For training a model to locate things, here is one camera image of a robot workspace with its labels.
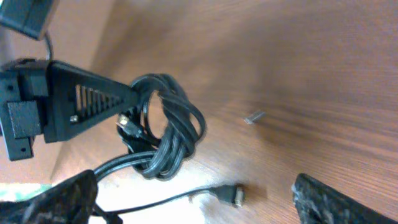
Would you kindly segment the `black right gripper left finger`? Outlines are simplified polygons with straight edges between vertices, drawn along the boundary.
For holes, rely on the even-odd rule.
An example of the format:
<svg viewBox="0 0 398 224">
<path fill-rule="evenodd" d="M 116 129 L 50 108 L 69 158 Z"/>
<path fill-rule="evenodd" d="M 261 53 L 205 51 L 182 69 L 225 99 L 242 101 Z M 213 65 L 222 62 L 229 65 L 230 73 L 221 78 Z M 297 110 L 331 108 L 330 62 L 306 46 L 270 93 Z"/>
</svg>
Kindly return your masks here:
<svg viewBox="0 0 398 224">
<path fill-rule="evenodd" d="M 95 174 L 85 170 L 31 199 L 1 202 L 1 223 L 88 223 L 97 194 Z"/>
</svg>

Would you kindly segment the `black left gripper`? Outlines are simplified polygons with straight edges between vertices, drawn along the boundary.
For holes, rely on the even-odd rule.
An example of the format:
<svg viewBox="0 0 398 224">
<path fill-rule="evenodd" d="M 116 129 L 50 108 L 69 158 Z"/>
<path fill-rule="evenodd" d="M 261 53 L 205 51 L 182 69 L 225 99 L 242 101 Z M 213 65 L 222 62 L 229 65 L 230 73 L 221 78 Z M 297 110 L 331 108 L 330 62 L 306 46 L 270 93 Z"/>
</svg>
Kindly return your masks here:
<svg viewBox="0 0 398 224">
<path fill-rule="evenodd" d="M 46 143 L 67 141 L 137 103 L 130 86 L 65 62 L 20 58 L 1 67 L 1 129 L 10 161 L 32 158 L 43 132 Z"/>
</svg>

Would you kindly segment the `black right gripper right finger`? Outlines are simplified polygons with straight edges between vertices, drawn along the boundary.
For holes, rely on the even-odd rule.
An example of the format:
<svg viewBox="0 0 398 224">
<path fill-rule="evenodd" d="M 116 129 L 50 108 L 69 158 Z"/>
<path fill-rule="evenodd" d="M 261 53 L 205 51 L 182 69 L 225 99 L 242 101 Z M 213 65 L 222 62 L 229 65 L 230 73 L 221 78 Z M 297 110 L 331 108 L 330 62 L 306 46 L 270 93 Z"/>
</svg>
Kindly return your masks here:
<svg viewBox="0 0 398 224">
<path fill-rule="evenodd" d="M 308 174 L 297 176 L 292 192 L 301 223 L 397 224 Z"/>
</svg>

